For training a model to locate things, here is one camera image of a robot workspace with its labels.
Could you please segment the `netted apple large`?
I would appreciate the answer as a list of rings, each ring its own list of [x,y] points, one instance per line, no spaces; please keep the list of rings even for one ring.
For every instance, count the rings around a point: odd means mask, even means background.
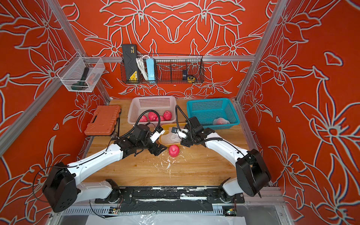
[[[180,153],[180,148],[177,145],[171,145],[168,149],[169,155],[173,158],[177,157]]]

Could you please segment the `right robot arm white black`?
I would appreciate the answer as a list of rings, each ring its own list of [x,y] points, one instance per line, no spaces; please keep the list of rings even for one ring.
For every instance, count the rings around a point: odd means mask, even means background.
[[[271,174],[263,157],[256,149],[242,149],[220,137],[211,128],[204,128],[197,117],[186,119],[184,129],[180,129],[181,145],[191,147],[202,145],[215,151],[236,169],[236,178],[227,179],[218,187],[218,196],[224,202],[237,194],[250,197],[260,195],[260,190],[271,180]]]

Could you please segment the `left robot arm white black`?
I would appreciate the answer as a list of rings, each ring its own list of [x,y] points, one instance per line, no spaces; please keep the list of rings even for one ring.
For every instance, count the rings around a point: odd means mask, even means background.
[[[120,201],[121,190],[112,179],[93,183],[85,180],[104,167],[128,156],[136,156],[143,150],[158,156],[166,150],[166,146],[157,144],[157,140],[164,132],[161,126],[151,131],[147,125],[136,125],[96,154],[67,165],[60,162],[53,166],[42,187],[42,192],[53,212],[62,212],[74,203],[93,199],[101,199],[109,203]]]

